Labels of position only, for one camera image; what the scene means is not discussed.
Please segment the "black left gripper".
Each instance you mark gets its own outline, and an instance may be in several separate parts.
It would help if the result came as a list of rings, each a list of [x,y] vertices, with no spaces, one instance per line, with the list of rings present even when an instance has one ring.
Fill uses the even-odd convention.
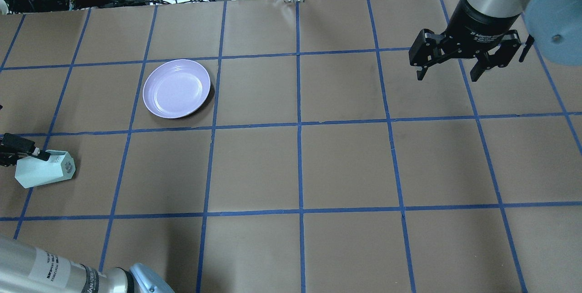
[[[33,146],[33,141],[5,133],[0,140],[0,165],[10,167],[16,165],[21,158],[31,156],[38,160],[48,161],[51,154],[45,150]]]

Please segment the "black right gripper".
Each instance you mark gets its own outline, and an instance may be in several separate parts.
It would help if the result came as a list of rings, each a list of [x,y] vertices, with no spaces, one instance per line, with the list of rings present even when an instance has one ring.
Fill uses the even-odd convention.
[[[416,67],[416,79],[422,81],[430,66],[448,58],[475,58],[470,79],[477,82],[485,71],[497,66],[496,57],[487,52],[497,47],[513,50],[521,45],[517,30],[511,29],[516,19],[517,15],[485,15],[468,0],[459,0],[443,32],[423,28],[410,47],[409,63]]]

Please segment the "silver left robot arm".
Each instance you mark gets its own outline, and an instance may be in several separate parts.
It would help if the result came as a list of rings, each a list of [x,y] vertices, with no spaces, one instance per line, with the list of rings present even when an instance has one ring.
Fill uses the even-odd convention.
[[[69,180],[75,161],[66,151],[42,150],[34,141],[5,133],[1,165],[15,166],[24,188]],[[16,239],[1,236],[0,288],[3,293],[171,293],[173,289],[142,263],[129,270],[100,272]]]

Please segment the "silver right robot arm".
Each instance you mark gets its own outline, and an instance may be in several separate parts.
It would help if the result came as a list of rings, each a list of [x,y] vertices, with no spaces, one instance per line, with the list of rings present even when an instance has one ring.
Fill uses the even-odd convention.
[[[423,80],[430,67],[449,59],[476,59],[471,81],[485,71],[503,68],[521,46],[512,25],[525,15],[528,31],[519,61],[533,44],[549,61],[581,65],[581,0],[459,0],[441,34],[422,29],[409,49],[409,63]]]

